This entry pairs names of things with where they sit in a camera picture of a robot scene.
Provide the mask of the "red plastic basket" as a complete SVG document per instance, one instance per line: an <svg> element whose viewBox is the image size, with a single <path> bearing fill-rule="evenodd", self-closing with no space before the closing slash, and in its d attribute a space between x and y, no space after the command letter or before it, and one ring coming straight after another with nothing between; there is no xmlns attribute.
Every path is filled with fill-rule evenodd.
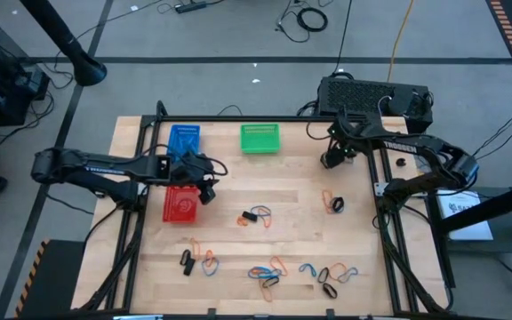
<svg viewBox="0 0 512 320"><path fill-rule="evenodd" d="M167 187L164 198L163 222L193 223L198 203L196 187Z"/></svg>

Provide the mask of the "black diagonal frame beam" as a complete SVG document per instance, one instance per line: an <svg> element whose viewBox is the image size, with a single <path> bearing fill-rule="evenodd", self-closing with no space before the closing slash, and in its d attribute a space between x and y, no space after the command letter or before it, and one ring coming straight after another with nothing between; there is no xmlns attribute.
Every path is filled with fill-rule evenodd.
<svg viewBox="0 0 512 320"><path fill-rule="evenodd" d="M437 229L442 234L447 234L482 221L497 218L509 212L512 212L512 189L505 194L490 198L463 212L440 220L437 223Z"/></svg>

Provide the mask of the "dark side table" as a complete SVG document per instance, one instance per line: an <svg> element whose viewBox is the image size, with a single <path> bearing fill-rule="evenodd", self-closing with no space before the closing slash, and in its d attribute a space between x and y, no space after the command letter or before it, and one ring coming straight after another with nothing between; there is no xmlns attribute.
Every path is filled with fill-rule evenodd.
<svg viewBox="0 0 512 320"><path fill-rule="evenodd" d="M502 196L512 191L512 187L474 187L471 191L476 193L481 203L484 203L496 196ZM437 197L431 196L426 200L426 209L428 210L430 222L438 222L438 218L441 218L441 210ZM492 240L451 240L448 236L440 236L432 224L431 230L435 238L436 248L443 249L442 255L450 252L473 251L512 253L512 211L496 216L486 222L492 233Z"/></svg>

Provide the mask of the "black computer case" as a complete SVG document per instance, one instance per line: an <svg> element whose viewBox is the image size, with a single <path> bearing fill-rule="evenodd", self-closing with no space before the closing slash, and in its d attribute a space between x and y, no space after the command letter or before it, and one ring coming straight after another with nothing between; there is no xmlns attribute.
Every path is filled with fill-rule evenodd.
<svg viewBox="0 0 512 320"><path fill-rule="evenodd" d="M315 113L334 116L344 107L350 115L401 116L408 132L423 133L433 123L433 93L427 86L323 77Z"/></svg>

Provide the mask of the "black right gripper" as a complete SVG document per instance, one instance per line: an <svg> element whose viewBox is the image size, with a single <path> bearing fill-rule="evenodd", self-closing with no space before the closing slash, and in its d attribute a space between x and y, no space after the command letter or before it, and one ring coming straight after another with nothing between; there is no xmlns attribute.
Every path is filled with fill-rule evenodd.
<svg viewBox="0 0 512 320"><path fill-rule="evenodd" d="M348 121L346 109L339 109L337 122L329 128L329 149L320 156L324 168L334 168L346 158L353 158L358 153L365 152L365 143L360 141L363 128L362 124L352 124Z"/></svg>

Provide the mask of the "black round-base pole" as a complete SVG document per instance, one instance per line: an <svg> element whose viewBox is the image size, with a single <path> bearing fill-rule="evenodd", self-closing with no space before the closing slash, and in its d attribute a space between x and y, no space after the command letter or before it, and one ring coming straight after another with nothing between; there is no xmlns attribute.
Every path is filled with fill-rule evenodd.
<svg viewBox="0 0 512 320"><path fill-rule="evenodd" d="M68 57L73 65L74 78L79 85L95 85L106 77L106 67L88 55L48 0L20 2L60 51Z"/></svg>

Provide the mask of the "green plastic basket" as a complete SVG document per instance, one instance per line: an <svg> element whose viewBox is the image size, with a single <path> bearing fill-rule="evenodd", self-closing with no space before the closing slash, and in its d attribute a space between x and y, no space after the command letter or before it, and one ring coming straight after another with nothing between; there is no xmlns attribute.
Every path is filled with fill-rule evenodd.
<svg viewBox="0 0 512 320"><path fill-rule="evenodd" d="M240 147L245 154L273 154L280 149L279 124L242 124Z"/></svg>

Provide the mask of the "blue plastic basket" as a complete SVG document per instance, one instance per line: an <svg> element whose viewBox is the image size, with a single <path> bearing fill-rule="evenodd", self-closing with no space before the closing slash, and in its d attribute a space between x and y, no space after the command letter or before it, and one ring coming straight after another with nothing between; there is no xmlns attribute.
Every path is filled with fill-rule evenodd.
<svg viewBox="0 0 512 320"><path fill-rule="evenodd" d="M200 126L192 124L174 124L170 131L167 155L173 161L187 152L197 154L200 144Z"/></svg>

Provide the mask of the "black hazard-striped floor mat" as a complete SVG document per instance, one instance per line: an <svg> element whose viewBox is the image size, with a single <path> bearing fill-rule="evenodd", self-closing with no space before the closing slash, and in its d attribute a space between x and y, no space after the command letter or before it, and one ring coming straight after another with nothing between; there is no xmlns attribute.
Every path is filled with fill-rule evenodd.
<svg viewBox="0 0 512 320"><path fill-rule="evenodd" d="M83 242L43 240L15 307L15 318L43 318L69 312L83 256Z"/></svg>

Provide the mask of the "black power strip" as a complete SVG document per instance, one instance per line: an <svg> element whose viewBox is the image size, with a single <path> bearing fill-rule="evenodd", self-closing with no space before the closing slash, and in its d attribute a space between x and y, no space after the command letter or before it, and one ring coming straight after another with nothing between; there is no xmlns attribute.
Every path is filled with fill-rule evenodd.
<svg viewBox="0 0 512 320"><path fill-rule="evenodd" d="M207 3L205 1L199 1L199 2L189 2L188 4L177 4L175 6L175 11L179 14L186 13L186 12L192 12L196 10L203 9L207 6Z"/></svg>

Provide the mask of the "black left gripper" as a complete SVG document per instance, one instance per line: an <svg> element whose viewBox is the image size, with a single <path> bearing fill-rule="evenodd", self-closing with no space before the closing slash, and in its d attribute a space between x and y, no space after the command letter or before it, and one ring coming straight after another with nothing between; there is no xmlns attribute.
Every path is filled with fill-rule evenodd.
<svg viewBox="0 0 512 320"><path fill-rule="evenodd" d="M212 162L204 155L196 155L187 151L177 161L170 164L171 186L204 186L211 180L206 180L205 175L214 172ZM209 204L216 197L212 186L200 188L199 200L203 205Z"/></svg>

